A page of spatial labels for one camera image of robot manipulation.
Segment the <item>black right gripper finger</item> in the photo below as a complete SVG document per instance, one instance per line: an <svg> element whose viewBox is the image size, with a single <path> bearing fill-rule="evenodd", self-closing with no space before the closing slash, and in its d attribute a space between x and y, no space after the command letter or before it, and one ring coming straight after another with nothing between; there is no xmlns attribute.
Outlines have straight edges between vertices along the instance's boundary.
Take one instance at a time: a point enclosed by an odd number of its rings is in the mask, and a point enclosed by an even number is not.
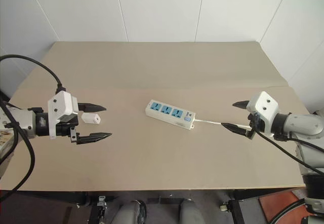
<svg viewBox="0 0 324 224"><path fill-rule="evenodd" d="M247 130L245 128L241 128L231 123L221 123L221 125L226 129L228 129L229 131L231 131L232 133L246 136Z"/></svg>
<svg viewBox="0 0 324 224"><path fill-rule="evenodd" d="M250 102L249 100L238 101L238 102L233 103L232 106L238 107L238 108L241 108L241 109L246 109L249 102Z"/></svg>

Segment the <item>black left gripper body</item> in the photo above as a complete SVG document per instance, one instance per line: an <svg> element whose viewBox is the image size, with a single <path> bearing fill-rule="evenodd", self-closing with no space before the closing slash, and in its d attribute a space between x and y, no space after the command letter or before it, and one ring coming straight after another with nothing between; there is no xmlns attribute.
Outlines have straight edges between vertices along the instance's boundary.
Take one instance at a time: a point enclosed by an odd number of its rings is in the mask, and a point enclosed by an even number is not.
<svg viewBox="0 0 324 224"><path fill-rule="evenodd" d="M78 126L78 117L73 116L67 122L60 121L56 125L56 135L57 136L67 136L70 138L72 143L77 142L77 132L76 126Z"/></svg>

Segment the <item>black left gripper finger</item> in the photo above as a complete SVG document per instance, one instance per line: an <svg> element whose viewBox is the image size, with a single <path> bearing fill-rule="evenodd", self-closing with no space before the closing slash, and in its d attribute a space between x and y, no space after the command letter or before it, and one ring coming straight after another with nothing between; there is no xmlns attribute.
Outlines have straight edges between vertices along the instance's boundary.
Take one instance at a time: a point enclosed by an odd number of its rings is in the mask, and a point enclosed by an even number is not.
<svg viewBox="0 0 324 224"><path fill-rule="evenodd" d="M108 138L112 135L112 133L105 133L105 132L99 132L99 133L91 133L88 136L80 136L79 133L76 134L76 144L87 144L87 143L94 143L100 140L103 140L105 138Z"/></svg>
<svg viewBox="0 0 324 224"><path fill-rule="evenodd" d="M92 103L78 103L78 110L85 113L96 113L107 110L105 107Z"/></svg>

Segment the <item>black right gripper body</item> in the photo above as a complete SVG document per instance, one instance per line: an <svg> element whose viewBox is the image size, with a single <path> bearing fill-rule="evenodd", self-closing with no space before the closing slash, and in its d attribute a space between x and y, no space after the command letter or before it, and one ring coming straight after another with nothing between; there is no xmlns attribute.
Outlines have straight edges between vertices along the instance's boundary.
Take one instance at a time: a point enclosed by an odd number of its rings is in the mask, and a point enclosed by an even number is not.
<svg viewBox="0 0 324 224"><path fill-rule="evenodd" d="M260 115L257 113L250 113L248 115L248 120L250 121L251 130L246 132L246 137L248 139L253 139L257 132L264 132L264 121L260 119Z"/></svg>

